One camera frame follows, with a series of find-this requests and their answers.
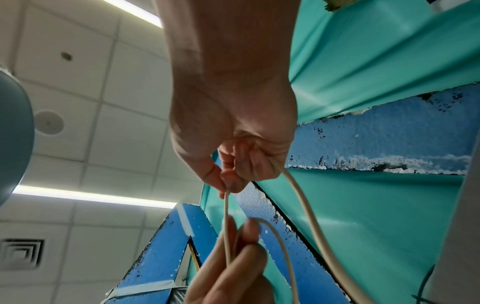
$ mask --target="forearm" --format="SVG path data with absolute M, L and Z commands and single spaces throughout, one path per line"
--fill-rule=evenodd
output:
M 300 0 L 156 0 L 174 83 L 244 87 L 288 77 Z

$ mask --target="black wire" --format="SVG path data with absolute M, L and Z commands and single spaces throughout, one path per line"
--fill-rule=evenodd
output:
M 425 289 L 425 285 L 427 284 L 430 276 L 432 275 L 433 271 L 435 268 L 435 264 L 430 268 L 430 270 L 426 273 L 425 277 L 423 278 L 423 281 L 421 281 L 420 288 L 418 289 L 417 295 L 412 294 L 411 296 L 416 299 L 416 304 L 421 304 L 421 302 L 427 303 L 427 304 L 436 304 L 430 300 L 427 300 L 425 298 L 422 298 L 422 294 Z

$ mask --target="ceiling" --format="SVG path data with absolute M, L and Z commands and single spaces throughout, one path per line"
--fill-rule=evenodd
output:
M 34 114 L 64 123 L 58 135 L 35 133 L 23 185 L 198 203 L 202 183 L 168 135 L 162 29 L 100 0 L 2 0 L 0 62 Z

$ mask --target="fluorescent light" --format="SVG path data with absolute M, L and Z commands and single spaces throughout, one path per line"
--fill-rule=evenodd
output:
M 23 195 L 56 197 L 56 198 L 84 200 L 84 201 L 90 201 L 90 202 L 101 202 L 101 203 L 165 208 L 165 209 L 173 209 L 173 207 L 175 207 L 175 205 L 177 204 L 173 202 L 165 202 L 160 200 L 113 196 L 113 195 L 104 195 L 104 194 L 97 194 L 97 193 L 67 191 L 67 190 L 60 190 L 60 189 L 30 187 L 30 186 L 17 186 L 13 192 L 15 194 L 23 194 Z
M 130 13 L 134 16 L 137 16 L 140 19 L 147 21 L 148 23 L 153 24 L 159 28 L 163 28 L 160 18 L 150 12 L 145 11 L 144 9 L 139 8 L 136 5 L 131 4 L 126 0 L 103 0 L 107 3 L 110 3 L 114 7 L 121 9 L 127 13 Z

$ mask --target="rope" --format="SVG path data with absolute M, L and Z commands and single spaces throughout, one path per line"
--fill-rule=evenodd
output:
M 300 201 L 300 205 L 303 207 L 305 212 L 306 218 L 310 225 L 310 229 L 313 234 L 313 238 L 315 239 L 315 243 L 320 249 L 320 253 L 322 254 L 324 260 L 330 267 L 330 270 L 333 273 L 333 276 L 337 279 L 340 285 L 346 290 L 347 294 L 358 304 L 375 304 L 375 302 L 363 291 L 362 288 L 355 282 L 345 271 L 342 265 L 339 263 L 337 258 L 335 257 L 334 252 L 330 248 L 325 235 L 323 234 L 322 230 L 320 229 L 319 223 L 315 218 L 314 212 L 312 207 L 307 200 L 304 192 L 300 188 L 300 186 L 295 181 L 294 177 L 284 168 L 282 164 L 280 164 L 276 159 L 268 158 L 272 165 L 278 169 L 287 179 L 290 186 L 295 191 L 295 194 Z M 231 253 L 230 241 L 229 241 L 229 232 L 228 232 L 228 215 L 229 215 L 229 192 L 225 193 L 225 204 L 223 209 L 223 237 L 225 242 L 225 254 L 226 254 L 226 264 L 227 266 L 230 265 L 232 260 L 235 259 L 235 253 Z M 267 221 L 262 218 L 253 218 L 259 224 L 264 224 L 273 232 L 275 237 L 277 238 L 283 255 L 285 256 L 286 265 L 288 267 L 288 275 L 290 277 L 290 285 L 291 285 L 291 292 L 293 298 L 293 304 L 299 304 L 299 292 L 297 288 L 297 282 L 295 281 L 295 273 L 290 261 L 289 254 L 287 252 L 287 248 L 285 247 L 284 242 L 282 241 L 279 233 L 274 229 L 274 227 Z M 237 233 L 235 238 L 235 243 L 233 248 L 237 247 L 237 241 L 240 234 Z

